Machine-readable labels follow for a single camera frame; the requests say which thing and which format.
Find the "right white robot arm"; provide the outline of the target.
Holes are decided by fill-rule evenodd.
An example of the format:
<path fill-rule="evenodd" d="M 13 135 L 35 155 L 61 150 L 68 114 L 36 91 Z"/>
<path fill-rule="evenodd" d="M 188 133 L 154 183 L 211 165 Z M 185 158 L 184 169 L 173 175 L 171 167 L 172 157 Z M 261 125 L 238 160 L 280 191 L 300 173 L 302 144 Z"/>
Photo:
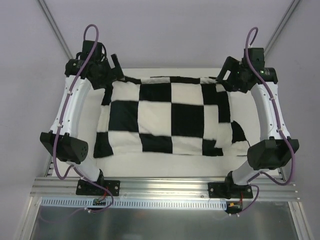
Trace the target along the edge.
<path fill-rule="evenodd" d="M 295 163 L 299 141 L 291 138 L 284 123 L 278 97 L 278 77 L 272 67 L 265 67 L 264 49 L 246 47 L 241 60 L 227 57 L 216 78 L 228 92 L 250 92 L 257 109 L 260 141 L 249 147 L 247 160 L 224 180 L 224 192 L 234 198 L 243 186 L 267 170 Z"/>

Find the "black white checkered pillowcase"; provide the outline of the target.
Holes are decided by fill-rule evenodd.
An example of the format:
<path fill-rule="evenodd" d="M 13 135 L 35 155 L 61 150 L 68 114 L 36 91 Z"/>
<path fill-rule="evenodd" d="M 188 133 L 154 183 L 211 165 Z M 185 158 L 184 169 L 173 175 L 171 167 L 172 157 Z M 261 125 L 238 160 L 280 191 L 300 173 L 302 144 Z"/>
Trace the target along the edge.
<path fill-rule="evenodd" d="M 93 156 L 242 157 L 249 146 L 230 94 L 213 77 L 126 77 L 104 91 Z"/>

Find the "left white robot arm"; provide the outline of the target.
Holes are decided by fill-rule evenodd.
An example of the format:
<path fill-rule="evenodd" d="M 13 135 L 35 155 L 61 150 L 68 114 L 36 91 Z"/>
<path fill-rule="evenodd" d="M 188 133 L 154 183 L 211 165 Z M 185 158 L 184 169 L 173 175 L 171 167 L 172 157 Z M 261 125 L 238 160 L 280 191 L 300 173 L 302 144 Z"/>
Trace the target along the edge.
<path fill-rule="evenodd" d="M 68 171 L 74 169 L 87 181 L 87 189 L 93 195 L 104 191 L 103 173 L 88 156 L 89 145 L 78 138 L 79 122 L 90 89 L 110 91 L 113 82 L 125 78 L 116 54 L 111 55 L 113 67 L 107 59 L 107 51 L 101 42 L 84 40 L 81 52 L 65 65 L 65 86 L 56 118 L 48 132 L 40 134 L 40 142 L 57 160 L 67 163 Z"/>

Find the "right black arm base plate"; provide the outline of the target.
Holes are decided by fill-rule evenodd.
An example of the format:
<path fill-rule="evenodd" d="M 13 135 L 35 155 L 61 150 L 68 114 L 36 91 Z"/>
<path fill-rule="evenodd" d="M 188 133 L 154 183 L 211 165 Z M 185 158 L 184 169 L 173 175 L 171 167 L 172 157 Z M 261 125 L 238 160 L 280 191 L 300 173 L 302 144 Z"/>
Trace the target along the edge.
<path fill-rule="evenodd" d="M 209 198 L 252 199 L 253 191 L 249 185 L 227 185 L 225 182 L 209 182 L 207 184 Z"/>

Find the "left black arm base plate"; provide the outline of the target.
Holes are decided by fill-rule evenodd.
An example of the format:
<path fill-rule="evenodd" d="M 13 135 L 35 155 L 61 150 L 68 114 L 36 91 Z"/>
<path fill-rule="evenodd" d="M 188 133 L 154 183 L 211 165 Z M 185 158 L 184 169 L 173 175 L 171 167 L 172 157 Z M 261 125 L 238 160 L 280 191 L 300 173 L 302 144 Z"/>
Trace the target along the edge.
<path fill-rule="evenodd" d="M 119 180 L 104 180 L 102 186 L 109 190 L 113 196 L 119 196 L 121 187 L 121 182 Z M 78 196 L 102 196 L 104 193 L 105 191 L 100 187 L 94 186 L 82 179 L 78 181 L 75 192 Z"/>

